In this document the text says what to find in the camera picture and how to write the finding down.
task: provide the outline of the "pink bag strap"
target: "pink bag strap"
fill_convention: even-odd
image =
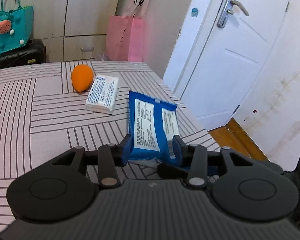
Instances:
[[[135,16],[135,17],[143,17],[146,13],[149,0],[144,0],[140,13],[137,12],[138,5],[140,3],[140,0],[130,0],[127,8],[123,11],[122,18],[125,18],[126,16]]]

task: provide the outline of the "black suitcase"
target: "black suitcase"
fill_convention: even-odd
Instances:
[[[46,47],[39,39],[29,40],[19,49],[0,54],[0,69],[29,64],[46,63]]]

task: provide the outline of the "table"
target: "table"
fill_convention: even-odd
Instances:
[[[119,77],[112,115],[85,109],[88,91],[76,93],[71,71],[87,64],[95,74]],[[128,93],[134,90],[175,103],[180,136],[185,143],[210,151],[216,141],[162,80],[144,63],[74,61],[20,66],[0,70],[0,231],[14,221],[6,190],[17,177],[75,146],[95,150],[119,143],[128,132]],[[120,181],[159,179],[155,168],[128,163],[117,167]],[[87,177],[98,182],[98,167]]]

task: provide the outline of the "pink shopping bag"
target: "pink shopping bag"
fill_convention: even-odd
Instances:
[[[114,61],[143,62],[143,16],[149,0],[131,0],[122,16],[110,16],[106,37],[106,56]]]

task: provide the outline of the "blue wipes package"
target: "blue wipes package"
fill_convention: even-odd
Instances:
[[[179,135],[177,106],[129,92],[129,133],[133,137],[130,160],[158,159],[175,165],[172,138]]]

